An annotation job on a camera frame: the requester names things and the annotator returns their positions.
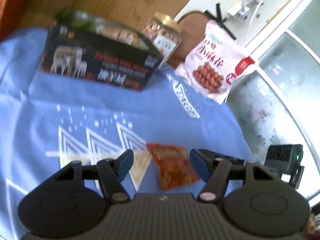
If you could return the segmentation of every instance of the jar label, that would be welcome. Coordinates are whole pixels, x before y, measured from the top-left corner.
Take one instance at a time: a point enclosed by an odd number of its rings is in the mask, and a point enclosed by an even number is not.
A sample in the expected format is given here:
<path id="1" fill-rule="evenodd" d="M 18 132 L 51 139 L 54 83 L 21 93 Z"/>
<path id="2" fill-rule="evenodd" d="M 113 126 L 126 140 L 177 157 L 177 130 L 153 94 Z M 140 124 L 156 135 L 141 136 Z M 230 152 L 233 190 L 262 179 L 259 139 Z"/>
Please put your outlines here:
<path id="1" fill-rule="evenodd" d="M 166 60 L 177 46 L 177 43 L 163 35 L 158 35 L 153 42 L 153 45 L 158 49 L 164 60 Z"/>

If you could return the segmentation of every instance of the white triangle pattern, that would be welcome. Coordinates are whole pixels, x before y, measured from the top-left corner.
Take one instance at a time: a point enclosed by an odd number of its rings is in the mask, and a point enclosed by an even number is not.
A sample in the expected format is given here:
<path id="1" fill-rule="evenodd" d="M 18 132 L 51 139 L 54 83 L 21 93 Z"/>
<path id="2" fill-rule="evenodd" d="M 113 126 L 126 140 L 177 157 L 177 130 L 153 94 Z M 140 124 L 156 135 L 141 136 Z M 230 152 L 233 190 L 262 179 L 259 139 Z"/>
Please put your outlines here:
<path id="1" fill-rule="evenodd" d="M 90 156 L 88 148 L 59 126 L 59 159 L 60 167 L 66 166 L 69 162 L 80 160 L 87 164 Z"/>
<path id="2" fill-rule="evenodd" d="M 151 155 L 148 151 L 134 153 L 134 162 L 129 174 L 136 191 L 139 190 L 140 184 L 146 174 L 150 162 Z"/>
<path id="3" fill-rule="evenodd" d="M 132 130 L 117 122 L 117 129 L 121 145 L 124 149 L 132 149 L 134 151 L 145 151 L 146 142 L 136 135 Z"/>
<path id="4" fill-rule="evenodd" d="M 92 165 L 95 165 L 99 160 L 105 158 L 117 158 L 124 151 L 124 149 L 106 140 L 102 136 L 90 130 L 88 127 L 86 127 L 86 133 L 88 150 L 90 155 L 92 155 L 92 159 L 90 159 Z"/>

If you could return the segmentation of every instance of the cow image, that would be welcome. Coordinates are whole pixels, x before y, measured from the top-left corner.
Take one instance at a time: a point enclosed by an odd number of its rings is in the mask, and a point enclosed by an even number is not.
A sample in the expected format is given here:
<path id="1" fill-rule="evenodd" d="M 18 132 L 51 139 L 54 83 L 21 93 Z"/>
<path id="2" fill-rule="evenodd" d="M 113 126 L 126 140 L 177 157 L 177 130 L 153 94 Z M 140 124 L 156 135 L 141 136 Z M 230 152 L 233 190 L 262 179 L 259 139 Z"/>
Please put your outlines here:
<path id="1" fill-rule="evenodd" d="M 76 75 L 77 73 L 77 77 L 84 77 L 85 72 L 87 71 L 87 62 L 86 61 L 80 61 L 80 62 L 76 62 L 76 69 L 73 73 L 73 76 Z"/>
<path id="2" fill-rule="evenodd" d="M 58 68 L 61 68 L 62 76 L 65 70 L 67 70 L 67 74 L 71 74 L 72 70 L 74 69 L 75 71 L 73 76 L 75 76 L 76 73 L 78 73 L 78 77 L 79 75 L 84 76 L 87 68 L 86 66 L 85 68 L 84 66 L 80 68 L 83 53 L 85 53 L 85 49 L 82 49 L 81 47 L 59 45 L 54 52 L 53 63 L 50 72 L 56 73 Z"/>

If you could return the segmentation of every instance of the white snack bag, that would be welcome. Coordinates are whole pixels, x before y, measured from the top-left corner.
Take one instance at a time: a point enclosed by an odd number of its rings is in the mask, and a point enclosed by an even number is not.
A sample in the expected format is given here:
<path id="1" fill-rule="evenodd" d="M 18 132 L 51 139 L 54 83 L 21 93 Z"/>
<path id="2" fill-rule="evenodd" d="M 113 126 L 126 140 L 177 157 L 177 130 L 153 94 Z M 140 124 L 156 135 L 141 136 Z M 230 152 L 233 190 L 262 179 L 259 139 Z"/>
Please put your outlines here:
<path id="1" fill-rule="evenodd" d="M 245 54 L 244 48 L 210 20 L 205 29 L 205 38 L 175 70 L 197 92 L 222 104 L 231 90 L 231 85 L 240 77 L 251 74 L 258 62 Z"/>

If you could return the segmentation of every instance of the power strip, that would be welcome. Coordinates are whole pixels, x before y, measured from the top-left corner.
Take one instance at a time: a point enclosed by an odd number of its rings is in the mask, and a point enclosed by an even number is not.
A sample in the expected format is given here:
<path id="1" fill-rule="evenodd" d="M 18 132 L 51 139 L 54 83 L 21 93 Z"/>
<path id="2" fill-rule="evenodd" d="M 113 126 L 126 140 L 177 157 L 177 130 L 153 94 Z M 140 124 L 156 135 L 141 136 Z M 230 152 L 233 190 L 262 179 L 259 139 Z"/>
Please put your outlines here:
<path id="1" fill-rule="evenodd" d="M 235 16 L 239 13 L 239 15 L 241 15 L 241 17 L 246 20 L 250 18 L 248 14 L 249 11 L 251 11 L 252 6 L 258 4 L 260 1 L 262 0 L 247 0 L 245 10 L 242 9 L 242 1 L 240 1 L 228 10 L 228 17 Z"/>

